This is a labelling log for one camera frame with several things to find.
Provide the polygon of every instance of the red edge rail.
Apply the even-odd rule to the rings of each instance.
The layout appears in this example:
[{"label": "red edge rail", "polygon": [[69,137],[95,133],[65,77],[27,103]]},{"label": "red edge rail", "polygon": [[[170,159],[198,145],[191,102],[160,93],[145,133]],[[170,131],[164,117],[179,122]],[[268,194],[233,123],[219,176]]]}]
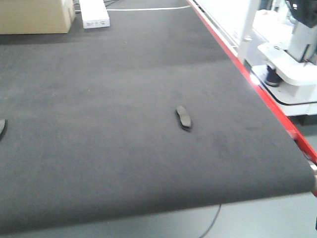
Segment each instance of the red edge rail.
[{"label": "red edge rail", "polygon": [[206,20],[206,16],[201,12],[198,6],[195,4],[193,0],[187,0],[187,2],[192,6],[198,17],[207,27],[212,36],[217,40],[218,44],[222,47],[225,53],[229,56],[232,62],[236,65],[236,67],[241,71],[246,80],[252,85],[254,90],[258,93],[258,95],[262,98],[262,100],[266,103],[266,105],[271,109],[273,114],[279,119],[282,125],[285,127],[286,131],[289,135],[294,139],[298,147],[302,150],[305,156],[309,157],[311,161],[317,163],[317,153],[310,146],[305,137],[301,134],[301,132],[296,128],[296,126],[290,121],[290,119],[283,113],[283,111],[278,107],[276,102],[270,97],[270,95],[263,90],[259,85],[256,85],[250,79],[250,73],[246,70],[243,64],[239,61],[239,59],[233,54],[233,52],[228,48],[228,46],[223,42],[220,36],[214,31],[213,27]]}]

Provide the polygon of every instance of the white cable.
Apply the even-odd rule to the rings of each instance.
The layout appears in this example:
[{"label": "white cable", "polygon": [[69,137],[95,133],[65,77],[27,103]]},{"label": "white cable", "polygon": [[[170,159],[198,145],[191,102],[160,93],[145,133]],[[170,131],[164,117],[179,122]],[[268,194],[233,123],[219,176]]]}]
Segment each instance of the white cable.
[{"label": "white cable", "polygon": [[190,5],[187,6],[179,6],[179,7],[157,7],[157,8],[130,8],[130,9],[109,9],[107,11],[160,11],[160,10],[178,10],[189,8]]}]

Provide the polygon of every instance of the white panel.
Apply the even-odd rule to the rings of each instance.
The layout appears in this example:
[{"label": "white panel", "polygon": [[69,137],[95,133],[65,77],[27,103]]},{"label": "white panel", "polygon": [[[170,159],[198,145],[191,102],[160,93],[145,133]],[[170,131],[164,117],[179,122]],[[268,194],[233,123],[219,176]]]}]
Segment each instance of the white panel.
[{"label": "white panel", "polygon": [[240,45],[251,0],[197,0],[196,2],[237,45]]}]

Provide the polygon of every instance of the conveyor belt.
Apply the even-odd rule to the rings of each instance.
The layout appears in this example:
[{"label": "conveyor belt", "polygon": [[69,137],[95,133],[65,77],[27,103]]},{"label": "conveyor belt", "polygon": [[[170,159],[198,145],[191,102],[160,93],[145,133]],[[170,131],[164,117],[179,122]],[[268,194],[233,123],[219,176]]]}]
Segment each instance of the conveyor belt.
[{"label": "conveyor belt", "polygon": [[[121,1],[172,7],[185,0]],[[310,191],[313,172],[191,8],[0,36],[0,232]],[[193,120],[179,127],[175,109]]]}]

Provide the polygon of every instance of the white box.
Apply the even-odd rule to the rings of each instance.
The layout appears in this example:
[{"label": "white box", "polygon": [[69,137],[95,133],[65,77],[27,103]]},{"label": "white box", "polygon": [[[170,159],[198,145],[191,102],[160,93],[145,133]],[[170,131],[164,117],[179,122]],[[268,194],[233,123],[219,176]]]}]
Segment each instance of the white box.
[{"label": "white box", "polygon": [[110,18],[103,0],[79,0],[84,29],[108,27]]}]

